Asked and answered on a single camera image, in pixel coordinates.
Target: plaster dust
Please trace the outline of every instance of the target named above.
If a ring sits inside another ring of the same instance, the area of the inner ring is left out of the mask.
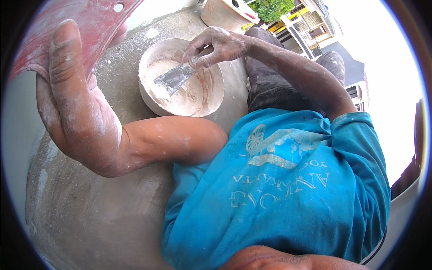
[[[157,86],[153,80],[168,70],[178,66],[177,61],[163,59],[151,64],[146,71],[144,87],[153,99],[165,110],[173,114],[194,116],[203,110],[204,90],[195,72],[171,97],[163,86]]]

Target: white wall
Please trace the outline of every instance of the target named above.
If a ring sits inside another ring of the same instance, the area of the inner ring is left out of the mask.
[[[1,119],[1,154],[6,184],[18,219],[26,230],[25,198],[30,159],[45,127],[36,106],[36,73],[19,74],[7,86]]]
[[[127,30],[132,30],[142,24],[147,25],[155,18],[197,3],[198,0],[144,0],[126,20]]]

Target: right hand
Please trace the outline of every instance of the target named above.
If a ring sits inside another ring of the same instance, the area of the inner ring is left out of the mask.
[[[220,27],[210,26],[196,36],[186,48],[181,63],[186,63],[203,50],[204,46],[212,44],[214,52],[197,59],[196,68],[210,67],[223,61],[232,61],[246,54],[249,45],[246,36]]]

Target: leg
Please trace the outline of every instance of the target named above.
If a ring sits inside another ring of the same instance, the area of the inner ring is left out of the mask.
[[[328,51],[321,55],[315,63],[325,67],[345,87],[345,64],[342,56],[335,51]]]
[[[283,48],[277,38],[259,27],[250,28],[245,35]],[[287,80],[262,62],[246,57],[246,69],[251,85],[248,112],[264,108],[278,108],[288,111],[312,110],[325,116],[319,106],[303,97]]]

